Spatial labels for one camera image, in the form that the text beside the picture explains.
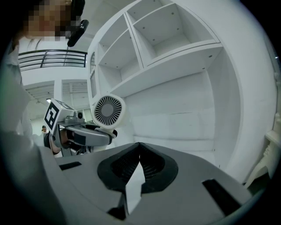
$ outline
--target black slot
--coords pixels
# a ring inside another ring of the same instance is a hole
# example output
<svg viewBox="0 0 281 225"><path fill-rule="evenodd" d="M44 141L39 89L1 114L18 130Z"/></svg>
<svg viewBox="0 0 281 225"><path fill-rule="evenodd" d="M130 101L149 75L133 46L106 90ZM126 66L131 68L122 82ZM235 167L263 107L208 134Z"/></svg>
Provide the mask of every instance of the black slot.
<svg viewBox="0 0 281 225"><path fill-rule="evenodd" d="M64 170L67 170L67 169L70 169L70 168L73 168L73 167L77 167L77 166L80 166L80 165L82 165L80 162L67 163L67 164L60 165L60 169L62 171L64 171Z"/></svg>
<svg viewBox="0 0 281 225"><path fill-rule="evenodd" d="M225 216L236 211L241 205L215 180L202 182Z"/></svg>

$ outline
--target railing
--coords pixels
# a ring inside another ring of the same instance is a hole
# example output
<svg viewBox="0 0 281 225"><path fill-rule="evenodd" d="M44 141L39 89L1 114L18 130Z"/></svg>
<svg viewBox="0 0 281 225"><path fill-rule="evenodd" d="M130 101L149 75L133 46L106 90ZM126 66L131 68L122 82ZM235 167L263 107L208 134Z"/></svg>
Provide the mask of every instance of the railing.
<svg viewBox="0 0 281 225"><path fill-rule="evenodd" d="M86 67L87 53L73 50L38 50L20 53L21 71L53 66Z"/></svg>

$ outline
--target fan grille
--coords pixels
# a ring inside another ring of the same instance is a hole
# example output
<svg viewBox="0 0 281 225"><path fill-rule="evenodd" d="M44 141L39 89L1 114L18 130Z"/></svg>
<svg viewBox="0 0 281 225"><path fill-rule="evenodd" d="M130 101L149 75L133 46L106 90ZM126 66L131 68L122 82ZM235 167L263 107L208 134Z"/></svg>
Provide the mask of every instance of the fan grille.
<svg viewBox="0 0 281 225"><path fill-rule="evenodd" d="M113 125L120 116L122 104L116 98L105 96L97 103L94 116L100 123Z"/></svg>

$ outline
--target white fan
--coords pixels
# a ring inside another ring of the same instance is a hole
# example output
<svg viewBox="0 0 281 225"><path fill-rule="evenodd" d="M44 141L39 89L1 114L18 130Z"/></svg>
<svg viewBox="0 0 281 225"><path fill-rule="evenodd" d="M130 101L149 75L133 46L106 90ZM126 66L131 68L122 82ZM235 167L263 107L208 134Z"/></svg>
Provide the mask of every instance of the white fan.
<svg viewBox="0 0 281 225"><path fill-rule="evenodd" d="M93 121L101 128L111 131L123 125L126 117L126 104L113 94L105 94L93 105Z"/></svg>

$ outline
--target ceiling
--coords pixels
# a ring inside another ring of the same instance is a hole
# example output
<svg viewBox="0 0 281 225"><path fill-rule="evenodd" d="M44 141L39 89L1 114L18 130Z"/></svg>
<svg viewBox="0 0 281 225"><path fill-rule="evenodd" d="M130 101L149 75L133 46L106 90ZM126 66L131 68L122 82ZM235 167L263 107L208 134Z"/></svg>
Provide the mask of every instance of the ceiling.
<svg viewBox="0 0 281 225"><path fill-rule="evenodd" d="M135 0L86 0L82 20L89 20L90 24L71 50L88 52L88 48L97 31L118 11Z"/></svg>
<svg viewBox="0 0 281 225"><path fill-rule="evenodd" d="M30 96L28 113L31 120L43 118L46 114L49 103L47 98L54 97L54 82L51 84L26 89ZM62 101L75 110L88 109L89 99L87 82L63 82Z"/></svg>

